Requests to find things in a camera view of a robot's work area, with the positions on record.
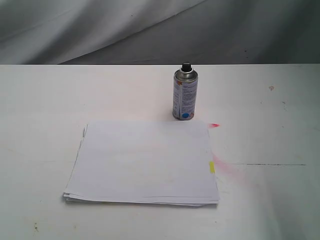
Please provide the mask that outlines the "silver spray can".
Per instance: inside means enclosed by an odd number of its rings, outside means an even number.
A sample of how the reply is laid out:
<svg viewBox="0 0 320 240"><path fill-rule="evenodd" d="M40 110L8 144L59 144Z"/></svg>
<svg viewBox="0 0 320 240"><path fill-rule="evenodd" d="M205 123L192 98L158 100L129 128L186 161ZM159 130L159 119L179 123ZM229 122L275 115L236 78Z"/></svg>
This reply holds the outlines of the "silver spray can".
<svg viewBox="0 0 320 240"><path fill-rule="evenodd" d="M172 115L181 121L191 120L195 115L198 73L190 62L184 62L173 76Z"/></svg>

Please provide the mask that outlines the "white paper stack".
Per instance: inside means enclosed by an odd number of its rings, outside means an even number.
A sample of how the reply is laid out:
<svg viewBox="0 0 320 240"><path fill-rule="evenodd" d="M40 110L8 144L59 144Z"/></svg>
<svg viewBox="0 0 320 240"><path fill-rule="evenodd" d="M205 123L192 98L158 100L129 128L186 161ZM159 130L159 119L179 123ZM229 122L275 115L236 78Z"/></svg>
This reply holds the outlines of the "white paper stack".
<svg viewBox="0 0 320 240"><path fill-rule="evenodd" d="M209 126L191 121L88 124L63 196L69 201L203 206L220 200Z"/></svg>

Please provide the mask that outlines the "yellow tape strip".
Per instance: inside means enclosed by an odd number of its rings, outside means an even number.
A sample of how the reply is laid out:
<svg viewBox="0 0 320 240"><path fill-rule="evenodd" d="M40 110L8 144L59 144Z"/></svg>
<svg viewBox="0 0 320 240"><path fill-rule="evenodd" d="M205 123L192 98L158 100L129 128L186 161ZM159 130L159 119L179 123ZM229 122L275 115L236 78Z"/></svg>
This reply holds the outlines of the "yellow tape strip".
<svg viewBox="0 0 320 240"><path fill-rule="evenodd" d="M215 173L215 163L213 161L209 162L209 170L210 170L210 173L212 174Z"/></svg>

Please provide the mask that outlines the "grey backdrop cloth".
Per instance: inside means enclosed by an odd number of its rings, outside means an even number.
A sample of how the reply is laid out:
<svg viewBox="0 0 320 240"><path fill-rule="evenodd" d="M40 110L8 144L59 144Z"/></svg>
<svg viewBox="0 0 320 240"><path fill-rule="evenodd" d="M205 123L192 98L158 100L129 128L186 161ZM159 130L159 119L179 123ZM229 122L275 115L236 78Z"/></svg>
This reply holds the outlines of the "grey backdrop cloth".
<svg viewBox="0 0 320 240"><path fill-rule="evenodd" d="M2 64L314 64L317 0L3 0Z"/></svg>

